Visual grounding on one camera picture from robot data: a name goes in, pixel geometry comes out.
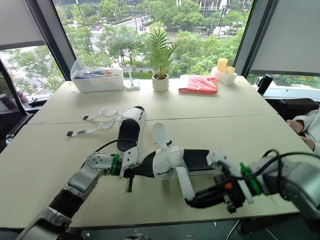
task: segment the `white table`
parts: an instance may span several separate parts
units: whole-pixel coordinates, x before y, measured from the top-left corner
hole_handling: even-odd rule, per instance
[[[101,109],[125,110],[133,106],[144,107],[147,120],[277,114],[242,76],[233,86],[218,83],[218,95],[178,92],[187,85],[185,80],[171,79],[169,91],[156,92],[151,80],[140,80],[140,91],[81,93],[73,82],[67,81],[28,124],[82,123],[84,116],[95,115]],[[106,119],[101,116],[92,121]]]
[[[152,125],[146,121],[141,136],[141,157],[157,145]],[[279,115],[213,117],[160,120],[173,144],[187,149],[218,149],[236,164],[258,160],[267,150],[310,151]],[[118,136],[117,125],[93,134],[67,137],[70,130],[87,129],[96,122],[28,124],[0,154],[0,227],[25,227],[60,191],[81,167],[87,156]],[[103,149],[115,153],[116,144]],[[292,157],[320,167],[309,157]],[[212,176],[193,176],[195,191],[213,185]],[[206,209],[186,205],[177,179],[158,181],[136,176],[133,192],[127,193],[128,180],[105,176],[99,180],[71,226],[117,226],[221,220],[296,212],[278,195],[257,196],[252,205],[244,204],[230,214],[218,204]]]

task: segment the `yellow cup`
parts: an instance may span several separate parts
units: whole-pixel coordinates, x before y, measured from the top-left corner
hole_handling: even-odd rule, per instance
[[[226,68],[228,64],[228,59],[227,58],[219,58],[218,59],[218,64],[216,66],[216,68],[220,71],[220,72],[223,72]]]
[[[234,74],[235,70],[236,70],[236,69],[235,69],[233,66],[226,66],[226,67],[224,68],[224,73],[225,73],[226,75],[232,75],[232,74]]]

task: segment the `gray floor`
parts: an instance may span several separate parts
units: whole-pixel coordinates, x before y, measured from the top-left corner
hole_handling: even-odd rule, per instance
[[[88,240],[123,240],[137,233],[150,236],[152,240],[225,240],[236,221],[189,223],[179,225],[149,226],[136,228],[118,228],[104,230],[86,230]],[[293,218],[268,228],[278,240],[320,240],[320,233],[312,232],[305,222]],[[14,240],[17,235],[0,232],[0,240]],[[248,236],[239,235],[235,230],[229,240],[274,240],[266,230]]]

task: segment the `white flower pot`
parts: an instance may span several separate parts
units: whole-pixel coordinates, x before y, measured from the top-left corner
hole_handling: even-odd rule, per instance
[[[157,92],[164,92],[167,91],[169,88],[169,76],[165,73],[166,78],[165,79],[156,79],[154,74],[152,76],[152,87],[153,90]]]

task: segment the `white storage box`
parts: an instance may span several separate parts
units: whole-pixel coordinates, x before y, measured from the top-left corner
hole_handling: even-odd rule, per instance
[[[232,75],[227,75],[224,72],[219,71],[216,67],[213,67],[210,76],[215,77],[217,81],[227,86],[232,85],[235,82],[238,74],[234,72]]]
[[[101,72],[101,77],[89,78],[91,73]],[[76,71],[71,80],[81,93],[122,90],[124,74],[122,68],[103,68],[95,71]]]

